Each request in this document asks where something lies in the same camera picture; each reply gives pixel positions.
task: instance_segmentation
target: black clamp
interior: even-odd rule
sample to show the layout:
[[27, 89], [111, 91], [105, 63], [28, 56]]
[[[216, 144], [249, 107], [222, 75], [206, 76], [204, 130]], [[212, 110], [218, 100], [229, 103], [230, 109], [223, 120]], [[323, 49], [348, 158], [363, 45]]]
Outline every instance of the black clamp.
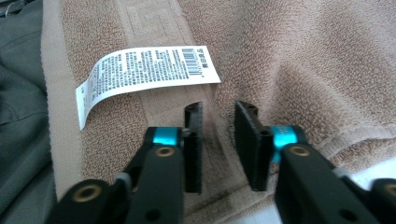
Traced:
[[72, 187], [47, 223], [182, 223], [183, 191], [201, 193], [203, 105], [184, 109], [185, 128], [149, 127], [116, 181]]
[[339, 175], [301, 128], [262, 126], [257, 115], [256, 106], [236, 102], [236, 150], [255, 191], [266, 190], [270, 163], [280, 161], [275, 200], [283, 223], [396, 223], [395, 179], [378, 179], [365, 191]]

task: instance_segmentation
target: towel label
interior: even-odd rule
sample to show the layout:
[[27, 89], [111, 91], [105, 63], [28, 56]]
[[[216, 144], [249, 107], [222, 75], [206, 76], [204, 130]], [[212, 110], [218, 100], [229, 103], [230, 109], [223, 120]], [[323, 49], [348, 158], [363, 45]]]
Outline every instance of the towel label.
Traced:
[[206, 46], [124, 49], [103, 57], [76, 88], [79, 128], [91, 109], [117, 94], [220, 83]]

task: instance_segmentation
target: barcode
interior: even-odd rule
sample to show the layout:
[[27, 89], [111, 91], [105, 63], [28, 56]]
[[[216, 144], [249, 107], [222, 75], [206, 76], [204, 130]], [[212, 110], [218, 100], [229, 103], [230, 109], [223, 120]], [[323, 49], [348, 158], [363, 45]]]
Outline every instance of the barcode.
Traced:
[[198, 63], [198, 59], [196, 58], [194, 49], [183, 49], [182, 52], [183, 52], [184, 59], [186, 61], [186, 66], [187, 66], [189, 75], [191, 75], [191, 76], [201, 75], [202, 68], [201, 68], [200, 64]]

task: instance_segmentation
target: brass screw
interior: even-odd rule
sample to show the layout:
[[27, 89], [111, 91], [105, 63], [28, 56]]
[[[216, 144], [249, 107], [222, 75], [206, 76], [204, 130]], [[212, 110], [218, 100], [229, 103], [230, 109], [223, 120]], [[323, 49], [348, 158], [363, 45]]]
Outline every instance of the brass screw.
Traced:
[[160, 147], [157, 149], [157, 151], [155, 151], [155, 153], [159, 157], [168, 157], [175, 154], [175, 150], [172, 149], [171, 147]]
[[393, 197], [396, 197], [396, 184], [385, 185], [385, 190]]
[[[86, 193], [86, 190], [91, 190], [91, 192], [87, 195], [85, 195], [84, 193]], [[89, 202], [90, 200], [95, 199], [97, 196], [99, 196], [99, 194], [102, 192], [102, 188], [97, 186], [97, 185], [87, 185], [84, 186], [80, 189], [78, 189], [74, 195], [73, 195], [73, 200], [77, 203], [85, 203], [85, 202]]]
[[310, 152], [303, 147], [292, 147], [290, 152], [297, 156], [309, 156]]

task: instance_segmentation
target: towel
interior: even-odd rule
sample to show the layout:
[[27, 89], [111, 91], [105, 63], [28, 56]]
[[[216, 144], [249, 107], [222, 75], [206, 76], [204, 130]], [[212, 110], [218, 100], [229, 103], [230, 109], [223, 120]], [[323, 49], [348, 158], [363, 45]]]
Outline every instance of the towel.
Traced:
[[[148, 126], [182, 126], [204, 103], [203, 194], [186, 223], [226, 223], [273, 202], [252, 192], [234, 149], [235, 100], [264, 125], [299, 125], [336, 166], [357, 172], [396, 156], [396, 2], [44, 1], [42, 62], [58, 199], [86, 178], [111, 183]], [[99, 103], [78, 129], [75, 88], [109, 52], [206, 45], [221, 84], [161, 88]]]

